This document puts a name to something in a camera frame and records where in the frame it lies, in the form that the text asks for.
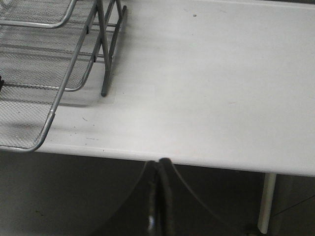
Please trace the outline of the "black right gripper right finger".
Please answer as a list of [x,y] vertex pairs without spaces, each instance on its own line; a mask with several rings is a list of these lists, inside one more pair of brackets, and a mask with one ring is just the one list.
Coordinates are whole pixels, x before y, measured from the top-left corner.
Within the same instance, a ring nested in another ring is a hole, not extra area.
[[163,192],[163,233],[166,236],[241,236],[248,173],[159,163]]

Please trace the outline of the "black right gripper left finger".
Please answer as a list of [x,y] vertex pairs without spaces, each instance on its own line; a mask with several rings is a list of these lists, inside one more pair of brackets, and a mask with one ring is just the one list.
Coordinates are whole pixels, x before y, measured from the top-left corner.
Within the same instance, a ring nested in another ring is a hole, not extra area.
[[157,185],[157,164],[148,161],[129,197],[93,235],[155,236],[158,219]]

